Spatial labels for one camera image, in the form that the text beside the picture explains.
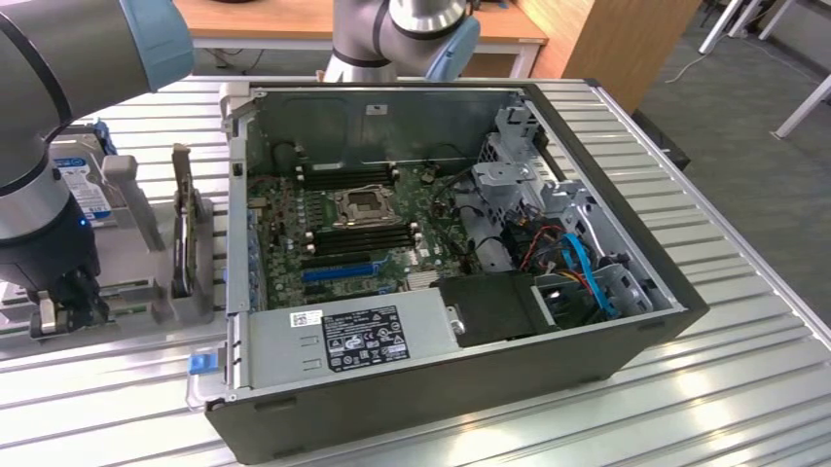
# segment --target blue cable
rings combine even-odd
[[[562,251],[562,257],[566,259],[566,265],[570,269],[576,269],[576,264],[574,263],[574,258],[571,258],[571,252],[568,250]]]
[[[593,293],[595,294],[595,300],[598,300],[598,305],[607,313],[607,316],[610,318],[617,318],[618,312],[611,306],[610,300],[607,299],[607,294],[603,293],[601,287],[598,286],[595,273],[593,272],[593,263],[591,261],[588,261],[588,255],[586,254],[586,248],[583,248],[583,243],[580,243],[580,239],[574,233],[567,233],[562,236],[562,238],[568,240],[568,243],[571,243],[571,246],[574,247],[574,251],[576,251],[576,257],[580,260],[580,267],[583,268],[583,275],[586,275],[586,282],[588,283],[588,286],[593,289]]]

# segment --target metal slats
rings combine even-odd
[[[807,311],[783,301],[787,291],[749,263],[753,254],[742,242],[701,209],[705,203],[669,171],[669,161],[642,144],[634,124],[593,88],[576,81],[539,86],[710,302],[710,313],[607,381],[272,465],[791,466],[829,460],[831,353],[806,326]],[[118,121],[115,135],[134,146],[132,154],[155,162],[140,176],[156,200],[171,195],[174,183],[164,159],[170,148],[152,145],[167,144],[172,134],[183,143],[191,135],[220,141],[219,133],[207,136],[202,127],[219,117],[218,89],[216,83],[184,82],[103,112]],[[164,118],[142,120],[150,116]],[[136,131],[146,130],[164,136],[143,139]],[[195,161],[204,161],[195,164],[198,187],[222,199],[227,149],[211,144],[194,148]],[[575,176],[559,148],[550,151]],[[215,229],[227,229],[223,214]],[[220,280],[222,236],[215,247]],[[223,290],[219,283],[216,305]],[[32,459],[62,465],[234,464],[211,425],[183,399],[186,356],[222,338],[218,320],[170,336],[0,362],[0,420],[16,420],[18,426],[35,416],[59,418],[30,421],[20,430],[0,427],[0,465]]]

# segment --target blue tab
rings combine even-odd
[[[215,353],[200,353],[191,355],[187,362],[187,373],[190,375],[206,375],[220,370],[220,356]]]

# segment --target blue pcie slot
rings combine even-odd
[[[366,275],[376,275],[378,267],[370,263],[366,265],[346,266],[336,269],[307,270],[300,278],[304,282],[315,282],[319,280],[348,279],[351,277],[362,277]]]

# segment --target gray floor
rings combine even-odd
[[[687,176],[831,324],[831,107],[821,105],[789,140],[777,140],[770,132],[817,83],[739,39],[725,38],[683,79],[666,84],[699,57],[709,32],[699,23],[694,19],[641,110],[693,160]]]

